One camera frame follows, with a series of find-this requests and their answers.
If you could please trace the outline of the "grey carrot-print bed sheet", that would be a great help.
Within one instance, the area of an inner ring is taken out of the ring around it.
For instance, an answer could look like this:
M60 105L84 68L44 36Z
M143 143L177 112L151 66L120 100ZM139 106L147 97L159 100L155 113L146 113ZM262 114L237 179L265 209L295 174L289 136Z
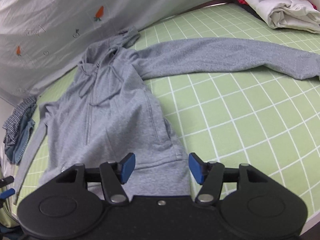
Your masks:
M1 98L16 105L75 66L93 42L213 0L1 0Z

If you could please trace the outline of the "folded white garment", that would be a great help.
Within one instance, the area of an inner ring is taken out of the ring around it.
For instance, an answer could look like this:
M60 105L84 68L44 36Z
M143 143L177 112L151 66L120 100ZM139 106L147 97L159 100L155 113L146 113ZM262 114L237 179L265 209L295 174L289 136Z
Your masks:
M319 0L245 0L272 28L319 33Z

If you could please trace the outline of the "blue checked shirt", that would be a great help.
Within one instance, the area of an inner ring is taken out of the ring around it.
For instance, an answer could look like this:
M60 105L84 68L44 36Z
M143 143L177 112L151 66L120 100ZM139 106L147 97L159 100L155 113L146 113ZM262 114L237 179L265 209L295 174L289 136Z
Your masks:
M23 99L16 108L12 111L12 114L5 120L2 128L5 130L5 136L3 143L5 146L12 146L16 144L19 129L25 115L33 115L36 108L37 99L34 96Z

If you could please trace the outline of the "blue denim jeans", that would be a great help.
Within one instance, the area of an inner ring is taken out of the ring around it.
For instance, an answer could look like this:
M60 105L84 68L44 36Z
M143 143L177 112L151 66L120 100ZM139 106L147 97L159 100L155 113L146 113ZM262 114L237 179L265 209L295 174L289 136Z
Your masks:
M35 121L32 119L33 115L25 115L19 129L19 135L16 144L12 146L5 146L5 155L11 164L18 165L22 160L28 141L33 133Z

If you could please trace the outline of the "red and black garment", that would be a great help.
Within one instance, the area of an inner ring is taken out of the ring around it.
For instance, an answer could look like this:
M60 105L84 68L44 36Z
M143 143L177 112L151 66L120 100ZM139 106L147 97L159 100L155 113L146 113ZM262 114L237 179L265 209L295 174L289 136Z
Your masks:
M240 7L250 7L245 0L232 0L232 2Z

